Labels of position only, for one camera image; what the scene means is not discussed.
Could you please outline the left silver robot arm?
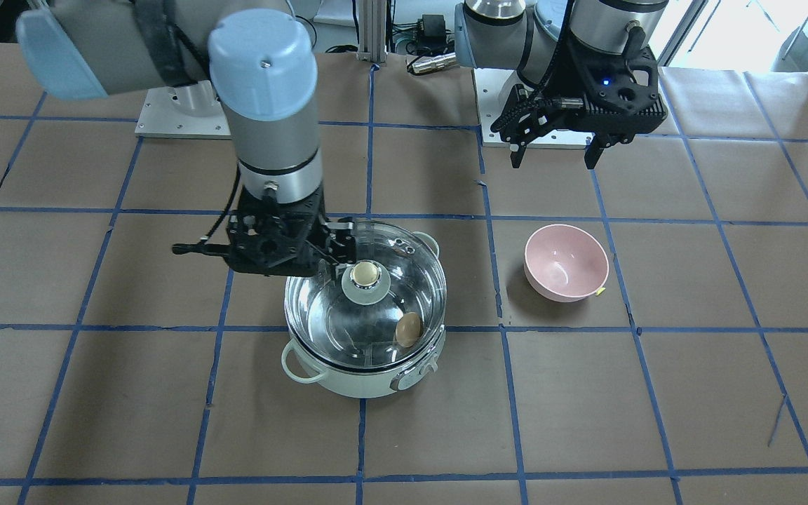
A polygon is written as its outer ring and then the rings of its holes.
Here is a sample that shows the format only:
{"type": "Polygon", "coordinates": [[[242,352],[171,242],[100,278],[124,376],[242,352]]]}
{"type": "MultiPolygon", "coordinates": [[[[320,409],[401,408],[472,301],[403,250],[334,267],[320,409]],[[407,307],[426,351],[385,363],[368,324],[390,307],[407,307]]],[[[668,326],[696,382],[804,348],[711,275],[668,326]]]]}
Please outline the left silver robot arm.
{"type": "Polygon", "coordinates": [[[457,4],[459,64],[511,70],[516,83],[490,127],[509,144],[513,168],[558,129],[587,133],[584,163],[664,123],[657,58],[649,39],[665,1],[465,1],[457,4]]]}

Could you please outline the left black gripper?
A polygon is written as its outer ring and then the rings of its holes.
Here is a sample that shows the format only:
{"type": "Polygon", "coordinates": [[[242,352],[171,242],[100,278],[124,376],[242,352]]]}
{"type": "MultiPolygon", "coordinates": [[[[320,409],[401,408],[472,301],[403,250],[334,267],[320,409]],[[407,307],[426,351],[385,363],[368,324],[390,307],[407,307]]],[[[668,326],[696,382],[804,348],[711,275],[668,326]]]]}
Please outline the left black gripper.
{"type": "Polygon", "coordinates": [[[513,169],[522,165],[526,144],[555,129],[596,135],[586,146],[586,168],[594,170],[607,148],[653,132],[667,116],[648,45],[606,54],[567,43],[547,86],[533,100],[512,93],[491,129],[511,143],[513,169]]]}

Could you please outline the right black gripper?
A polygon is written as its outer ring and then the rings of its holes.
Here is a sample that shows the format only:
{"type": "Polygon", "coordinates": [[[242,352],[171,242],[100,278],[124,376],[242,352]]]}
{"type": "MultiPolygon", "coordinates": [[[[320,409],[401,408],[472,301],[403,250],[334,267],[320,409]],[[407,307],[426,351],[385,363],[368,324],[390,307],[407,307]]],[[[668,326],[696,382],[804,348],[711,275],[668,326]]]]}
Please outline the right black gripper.
{"type": "Polygon", "coordinates": [[[329,220],[323,191],[294,203],[243,191],[227,234],[225,262],[238,273],[314,277],[325,265],[357,260],[355,223],[329,220]]]}

